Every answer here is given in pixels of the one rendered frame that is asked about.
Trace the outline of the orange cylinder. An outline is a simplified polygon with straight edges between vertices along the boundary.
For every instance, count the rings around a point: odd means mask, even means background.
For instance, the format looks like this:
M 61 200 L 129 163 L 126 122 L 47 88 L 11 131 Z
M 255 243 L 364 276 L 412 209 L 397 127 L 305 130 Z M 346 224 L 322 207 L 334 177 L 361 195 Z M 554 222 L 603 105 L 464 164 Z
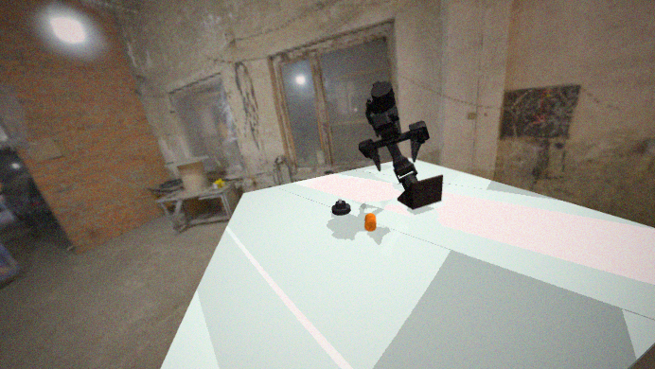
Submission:
M 365 229 L 368 232 L 374 232 L 377 229 L 377 220 L 374 214 L 367 214 L 365 216 Z

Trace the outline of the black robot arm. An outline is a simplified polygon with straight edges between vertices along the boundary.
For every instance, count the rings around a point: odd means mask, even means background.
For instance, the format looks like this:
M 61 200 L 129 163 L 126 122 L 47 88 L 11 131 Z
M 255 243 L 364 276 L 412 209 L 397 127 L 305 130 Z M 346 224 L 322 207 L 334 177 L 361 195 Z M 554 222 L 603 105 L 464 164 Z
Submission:
M 372 125 L 377 138 L 379 138 L 380 132 L 391 128 L 398 128 L 396 121 L 399 120 L 399 118 L 394 95 L 392 83 L 390 81 L 377 81 L 373 84 L 373 88 L 371 89 L 372 97 L 368 98 L 365 104 L 365 116 L 369 125 Z M 390 146 L 386 145 L 386 147 L 393 157 L 393 170 L 399 183 L 402 183 L 404 189 L 406 189 L 411 183 L 418 181 L 416 177 L 417 171 L 414 164 L 409 160 L 409 158 L 401 154 L 397 144 Z M 407 173 L 410 174 L 403 176 Z M 399 178 L 398 176 L 403 177 Z

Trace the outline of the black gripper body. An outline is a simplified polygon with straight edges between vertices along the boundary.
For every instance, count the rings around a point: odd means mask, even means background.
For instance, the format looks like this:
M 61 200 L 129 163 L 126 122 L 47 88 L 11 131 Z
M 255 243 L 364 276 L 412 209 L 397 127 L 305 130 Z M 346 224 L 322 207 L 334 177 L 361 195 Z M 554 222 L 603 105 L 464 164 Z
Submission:
M 399 120 L 397 120 L 396 123 L 397 123 L 397 127 L 398 127 L 397 129 L 391 128 L 391 129 L 388 129 L 386 131 L 380 132 L 381 140 L 377 140 L 377 141 L 374 142 L 372 140 L 372 138 L 370 138 L 370 139 L 362 141 L 359 144 L 360 152 L 366 158 L 369 158 L 366 155 L 366 153 L 363 151 L 363 148 L 373 146 L 373 148 L 376 150 L 376 152 L 379 153 L 378 148 L 386 146 L 386 145 L 389 145 L 389 146 L 390 145 L 395 145 L 397 143 L 406 141 L 406 140 L 410 139 L 409 132 L 413 132 L 413 131 L 416 131 L 416 130 L 421 130 L 424 141 L 428 140 L 430 138 L 430 135 L 428 133 L 425 121 L 421 120 L 421 121 L 418 121 L 415 124 L 412 124 L 412 125 L 409 124 L 410 131 L 407 131 L 407 132 L 404 132 L 404 133 L 402 133 L 402 131 L 401 131 L 401 127 L 399 125 Z

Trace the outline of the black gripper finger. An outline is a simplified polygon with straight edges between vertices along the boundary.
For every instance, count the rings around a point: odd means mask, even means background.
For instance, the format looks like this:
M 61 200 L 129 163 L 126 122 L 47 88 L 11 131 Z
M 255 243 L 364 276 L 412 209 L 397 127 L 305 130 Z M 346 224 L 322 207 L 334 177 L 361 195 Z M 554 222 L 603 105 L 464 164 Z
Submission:
M 376 150 L 373 148 L 373 146 L 369 146 L 366 148 L 363 148 L 363 151 L 366 153 L 366 155 L 374 160 L 374 163 L 378 169 L 378 171 L 381 171 L 381 158 L 380 155 L 376 152 Z
M 416 157 L 418 154 L 418 151 L 421 147 L 422 144 L 424 144 L 424 138 L 422 135 L 421 130 L 416 130 L 413 132 L 409 132 L 409 137 L 410 137 L 410 143 L 411 143 L 411 157 L 413 163 L 416 161 Z

